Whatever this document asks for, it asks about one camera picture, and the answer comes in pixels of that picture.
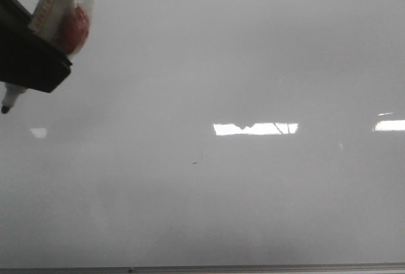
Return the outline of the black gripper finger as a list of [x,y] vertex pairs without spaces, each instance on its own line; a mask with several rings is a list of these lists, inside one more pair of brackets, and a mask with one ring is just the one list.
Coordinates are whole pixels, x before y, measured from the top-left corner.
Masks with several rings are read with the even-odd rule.
[[18,0],[1,0],[1,81],[50,93],[72,63],[29,29],[31,19]]

